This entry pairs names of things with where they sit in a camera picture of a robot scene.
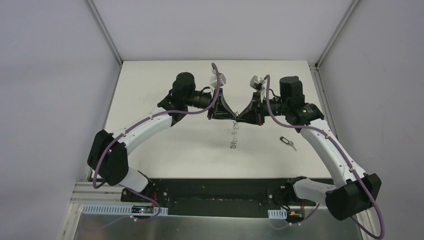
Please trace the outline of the round metal keyring disc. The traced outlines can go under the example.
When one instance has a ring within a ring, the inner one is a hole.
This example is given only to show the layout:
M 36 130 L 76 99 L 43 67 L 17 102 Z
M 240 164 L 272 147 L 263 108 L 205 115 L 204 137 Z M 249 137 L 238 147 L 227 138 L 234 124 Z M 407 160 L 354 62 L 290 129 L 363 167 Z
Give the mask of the round metal keyring disc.
M 238 134 L 238 130 L 239 130 L 240 127 L 239 127 L 239 124 L 236 120 L 233 120 L 232 123 L 233 123 L 232 132 L 231 132 L 232 140 L 230 142 L 229 147 L 230 147 L 230 149 L 236 149 L 237 143 L 238 143 L 237 134 Z

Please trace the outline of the key with black tag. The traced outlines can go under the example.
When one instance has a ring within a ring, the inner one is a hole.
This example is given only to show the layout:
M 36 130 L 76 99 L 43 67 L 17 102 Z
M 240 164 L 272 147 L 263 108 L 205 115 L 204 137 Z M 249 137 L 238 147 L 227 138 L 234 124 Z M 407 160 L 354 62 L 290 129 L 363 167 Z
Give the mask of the key with black tag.
M 291 148 L 293 148 L 293 149 L 294 149 L 294 151 L 297 151 L 297 149 L 296 149 L 296 147 L 295 147 L 294 143 L 293 143 L 291 140 L 288 140 L 287 138 L 285 138 L 285 137 L 283 137 L 283 136 L 281 136 L 281 137 L 280 137 L 280 140 L 281 140 L 284 144 L 286 144 L 287 146 L 290 146 Z

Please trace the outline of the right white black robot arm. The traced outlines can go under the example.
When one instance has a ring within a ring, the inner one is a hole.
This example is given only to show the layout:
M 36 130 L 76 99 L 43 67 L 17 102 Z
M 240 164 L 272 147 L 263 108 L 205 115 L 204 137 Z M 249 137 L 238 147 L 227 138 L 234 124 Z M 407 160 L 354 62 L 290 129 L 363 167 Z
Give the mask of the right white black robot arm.
M 282 199 L 290 205 L 309 200 L 326 206 L 337 220 L 345 220 L 372 208 L 376 202 L 381 179 L 360 167 L 344 150 L 323 113 L 305 101 L 303 84 L 298 76 L 279 80 L 279 96 L 269 98 L 269 78 L 253 76 L 250 87 L 255 92 L 249 105 L 236 118 L 237 122 L 261 126 L 265 117 L 273 120 L 284 116 L 284 127 L 295 129 L 315 150 L 330 173 L 332 184 L 295 177 L 285 183 Z

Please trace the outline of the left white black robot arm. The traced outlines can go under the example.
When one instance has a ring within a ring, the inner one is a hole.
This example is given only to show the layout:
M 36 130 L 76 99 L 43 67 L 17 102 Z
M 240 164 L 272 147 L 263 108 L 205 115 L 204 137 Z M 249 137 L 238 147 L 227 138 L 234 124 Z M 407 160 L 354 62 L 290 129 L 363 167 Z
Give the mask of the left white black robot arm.
M 163 100 L 145 117 L 114 132 L 99 131 L 88 155 L 87 164 L 110 186 L 121 185 L 133 190 L 140 202 L 152 198 L 153 189 L 143 173 L 129 167 L 128 156 L 140 144 L 155 134 L 166 130 L 188 114 L 188 108 L 207 112 L 209 119 L 218 119 L 218 109 L 223 106 L 223 89 L 226 77 L 215 73 L 211 77 L 209 92 L 196 90 L 194 76 L 181 72 Z

